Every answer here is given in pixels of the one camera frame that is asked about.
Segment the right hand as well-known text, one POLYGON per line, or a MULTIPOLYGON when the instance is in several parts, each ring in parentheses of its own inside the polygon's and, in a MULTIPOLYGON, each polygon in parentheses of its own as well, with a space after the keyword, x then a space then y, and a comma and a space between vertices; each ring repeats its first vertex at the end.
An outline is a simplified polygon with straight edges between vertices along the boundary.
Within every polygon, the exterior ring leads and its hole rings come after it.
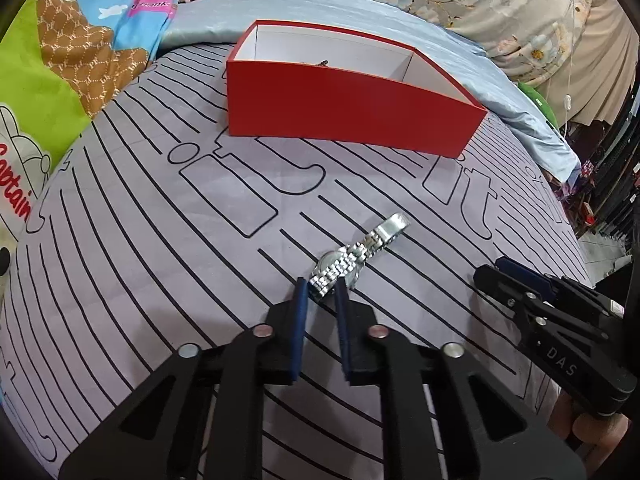
POLYGON ((574 434, 579 441, 590 445, 584 464, 588 477, 591 477, 625 437, 629 419, 622 414, 597 419, 582 413, 573 399, 562 390, 555 401, 548 427, 562 440, 574 434))

